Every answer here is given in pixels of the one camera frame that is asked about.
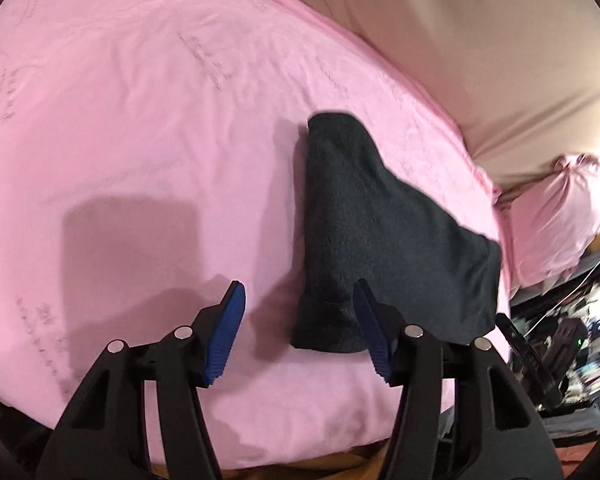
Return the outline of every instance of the yellow fabric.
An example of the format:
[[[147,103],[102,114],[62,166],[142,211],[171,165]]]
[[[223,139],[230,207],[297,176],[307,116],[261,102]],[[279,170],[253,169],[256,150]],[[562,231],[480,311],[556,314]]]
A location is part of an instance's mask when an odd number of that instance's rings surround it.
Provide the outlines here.
[[[267,465],[238,471],[223,471],[225,480],[376,480],[386,455],[388,442],[376,442],[347,453],[304,460],[287,465]],[[153,472],[168,478],[163,465]]]
[[[503,189],[600,157],[594,0],[302,0],[419,80]]]

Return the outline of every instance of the cable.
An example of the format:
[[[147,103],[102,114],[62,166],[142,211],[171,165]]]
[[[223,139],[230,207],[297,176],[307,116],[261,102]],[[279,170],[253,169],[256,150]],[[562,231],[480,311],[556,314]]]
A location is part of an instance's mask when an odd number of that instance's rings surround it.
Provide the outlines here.
[[[531,328],[528,330],[528,332],[525,334],[525,338],[527,338],[527,337],[528,337],[528,335],[529,335],[529,334],[531,334],[531,333],[533,332],[533,330],[536,328],[536,326],[538,326],[538,325],[539,325],[539,324],[542,322],[542,320],[543,320],[545,317],[547,317],[549,314],[551,314],[551,313],[552,313],[552,312],[553,312],[553,311],[554,311],[556,308],[558,308],[558,307],[559,307],[559,306],[560,306],[560,305],[561,305],[561,304],[562,304],[562,303],[563,303],[565,300],[567,300],[568,298],[570,298],[571,296],[573,296],[573,295],[574,295],[574,293],[576,293],[576,292],[577,292],[577,290],[578,290],[578,289],[579,289],[579,288],[580,288],[582,285],[584,285],[584,283],[587,281],[588,277],[589,277],[589,276],[590,276],[590,275],[593,273],[593,271],[594,271],[594,270],[596,270],[596,268],[599,266],[599,264],[600,264],[600,259],[599,259],[599,261],[598,261],[598,262],[597,262],[597,263],[596,263],[596,264],[593,266],[593,268],[592,268],[592,269],[591,269],[591,270],[590,270],[590,271],[587,273],[587,275],[584,277],[584,279],[583,279],[583,280],[580,282],[580,284],[579,284],[579,285],[578,285],[576,288],[574,288],[574,289],[573,289],[573,290],[572,290],[572,291],[571,291],[569,294],[567,294],[567,295],[566,295],[564,298],[562,298],[562,299],[561,299],[561,300],[560,300],[558,303],[556,303],[554,307],[550,308],[549,310],[547,310],[547,311],[544,313],[544,316],[542,316],[542,317],[541,317],[541,318],[538,320],[538,322],[537,322],[535,325],[533,325],[533,326],[532,326],[532,327],[531,327]]]

